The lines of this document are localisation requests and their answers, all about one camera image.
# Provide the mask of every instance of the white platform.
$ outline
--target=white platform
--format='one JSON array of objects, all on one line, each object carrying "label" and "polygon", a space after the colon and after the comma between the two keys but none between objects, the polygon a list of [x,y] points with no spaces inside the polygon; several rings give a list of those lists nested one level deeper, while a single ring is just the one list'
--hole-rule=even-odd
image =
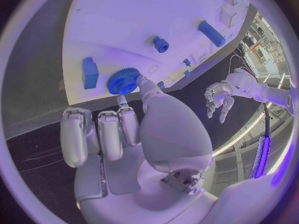
[{"label": "white platform", "polygon": [[[222,7],[246,14],[248,0],[232,6],[225,0],[74,0],[63,40],[63,76],[69,105],[112,96],[106,87],[116,71],[134,67],[155,82],[171,87],[217,48],[197,30],[206,20],[226,38],[236,37],[244,18],[228,28]],[[159,36],[169,49],[158,53],[152,42]],[[82,61],[92,57],[99,70],[97,86],[84,90]],[[191,62],[187,67],[184,59]]]}]

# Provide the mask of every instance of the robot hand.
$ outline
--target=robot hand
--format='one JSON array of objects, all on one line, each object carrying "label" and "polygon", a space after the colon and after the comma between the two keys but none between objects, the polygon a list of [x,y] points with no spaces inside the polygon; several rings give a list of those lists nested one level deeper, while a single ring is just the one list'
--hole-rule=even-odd
[{"label": "robot hand", "polygon": [[221,83],[209,86],[204,94],[207,100],[207,114],[211,118],[215,109],[223,105],[219,121],[224,122],[225,117],[234,104],[231,96],[254,98],[256,101],[266,102],[268,86],[259,84],[248,72],[237,68]]}]

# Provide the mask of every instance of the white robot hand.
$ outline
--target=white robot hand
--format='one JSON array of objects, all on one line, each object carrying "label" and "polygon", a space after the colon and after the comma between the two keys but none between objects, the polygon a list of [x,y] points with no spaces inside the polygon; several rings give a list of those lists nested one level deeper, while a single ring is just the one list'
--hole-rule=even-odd
[{"label": "white robot hand", "polygon": [[225,117],[234,104],[231,96],[254,98],[256,101],[266,102],[268,86],[259,84],[257,80],[243,69],[237,68],[221,83],[209,86],[204,94],[207,100],[207,114],[211,118],[215,109],[223,105],[219,121],[224,122]]}]

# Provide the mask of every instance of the blue cube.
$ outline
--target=blue cube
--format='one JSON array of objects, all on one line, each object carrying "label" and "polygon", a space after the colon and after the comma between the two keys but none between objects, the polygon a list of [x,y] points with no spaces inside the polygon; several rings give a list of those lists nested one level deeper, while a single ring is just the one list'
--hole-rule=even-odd
[{"label": "blue cube", "polygon": [[85,58],[82,63],[82,80],[84,89],[93,89],[97,86],[99,71],[92,58]]}]

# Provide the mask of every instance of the led strip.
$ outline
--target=led strip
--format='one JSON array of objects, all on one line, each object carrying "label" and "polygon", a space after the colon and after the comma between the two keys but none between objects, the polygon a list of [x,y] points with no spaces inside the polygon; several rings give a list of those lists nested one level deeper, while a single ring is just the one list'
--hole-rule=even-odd
[{"label": "led strip", "polygon": [[[278,89],[281,88],[282,84],[283,84],[283,81],[284,81],[284,78],[285,78],[285,74],[283,74],[282,78],[281,78],[281,81],[279,82],[279,85],[278,85]],[[272,103],[269,103],[267,105],[267,108],[269,108],[270,106],[272,105]],[[229,142],[227,145],[225,145],[223,148],[219,149],[218,151],[215,151],[213,152],[212,154],[212,157],[215,157],[217,155],[219,155],[220,153],[223,153],[226,149],[230,148],[231,146],[233,146],[236,142],[238,142],[241,138],[243,138],[246,134],[248,134],[252,129],[253,127],[264,117],[264,113],[262,113],[258,119],[256,121],[254,121],[248,128],[246,131],[244,131],[242,134],[240,134],[236,139],[232,140],[231,142]]]}]

